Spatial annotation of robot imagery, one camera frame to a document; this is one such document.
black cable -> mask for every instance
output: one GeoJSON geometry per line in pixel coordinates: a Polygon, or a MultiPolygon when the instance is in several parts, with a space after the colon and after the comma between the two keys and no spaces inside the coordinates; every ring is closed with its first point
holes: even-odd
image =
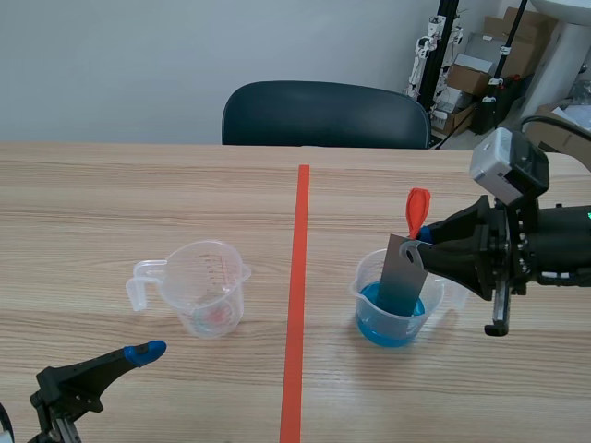
{"type": "Polygon", "coordinates": [[[464,122],[468,119],[468,117],[470,115],[472,115],[474,113],[475,110],[476,110],[476,108],[474,108],[472,111],[470,111],[468,113],[468,115],[462,119],[462,121],[458,124],[458,126],[456,126],[454,129],[452,129],[452,131],[447,135],[447,137],[444,138],[443,141],[439,145],[437,145],[437,147],[435,149],[436,150],[441,149],[441,147],[443,146],[443,143],[445,143],[447,140],[449,140],[452,137],[453,134],[455,134],[455,131],[457,131],[458,127],[460,127],[461,125],[463,125],[464,122]]]}
{"type": "Polygon", "coordinates": [[[0,424],[2,424],[2,428],[5,431],[8,431],[10,434],[10,438],[12,441],[15,441],[15,433],[12,431],[12,424],[10,423],[10,418],[8,417],[8,413],[2,403],[0,403],[0,424]]]}
{"type": "Polygon", "coordinates": [[[546,125],[559,127],[560,129],[569,131],[570,133],[575,134],[576,136],[579,136],[580,138],[584,138],[585,140],[591,142],[591,134],[589,134],[587,131],[584,131],[580,127],[575,126],[571,123],[563,122],[562,120],[557,120],[552,117],[546,117],[545,115],[529,115],[528,117],[522,119],[519,122],[519,127],[521,131],[524,131],[525,125],[532,122],[540,122],[545,123],[546,125]]]}

measuring cup with blue liquid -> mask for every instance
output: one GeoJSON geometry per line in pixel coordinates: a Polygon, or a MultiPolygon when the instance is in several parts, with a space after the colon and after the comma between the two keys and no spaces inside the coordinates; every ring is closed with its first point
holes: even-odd
{"type": "Polygon", "coordinates": [[[372,252],[359,262],[349,290],[356,297],[356,322],[361,333],[380,346],[393,348],[404,346],[418,334],[446,293],[458,308],[463,306],[468,291],[452,281],[428,274],[411,317],[386,312],[375,305],[386,251],[372,252]]]}

measuring cup handle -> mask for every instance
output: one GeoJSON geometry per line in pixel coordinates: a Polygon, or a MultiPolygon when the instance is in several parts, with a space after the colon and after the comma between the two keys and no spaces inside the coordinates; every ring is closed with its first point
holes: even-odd
{"type": "Polygon", "coordinates": [[[126,283],[127,296],[133,310],[138,312],[148,307],[146,284],[161,284],[166,260],[140,261],[133,269],[133,279],[126,283]]]}
{"type": "Polygon", "coordinates": [[[246,265],[242,265],[242,281],[246,281],[252,275],[252,270],[246,265]]]}

red tape line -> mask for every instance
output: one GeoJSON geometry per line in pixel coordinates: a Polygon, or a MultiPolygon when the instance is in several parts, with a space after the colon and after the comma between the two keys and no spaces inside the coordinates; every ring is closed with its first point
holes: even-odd
{"type": "Polygon", "coordinates": [[[309,189],[310,167],[308,164],[300,164],[297,175],[292,273],[287,308],[280,443],[300,443],[301,438],[309,189]]]}

white wall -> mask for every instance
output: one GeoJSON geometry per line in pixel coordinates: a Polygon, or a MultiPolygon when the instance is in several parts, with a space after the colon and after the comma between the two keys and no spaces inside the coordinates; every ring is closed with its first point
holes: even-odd
{"type": "MultiPolygon", "coordinates": [[[[0,139],[217,143],[257,80],[401,90],[439,0],[1,0],[0,139]]],[[[464,0],[466,35],[497,5],[464,0]]]]}

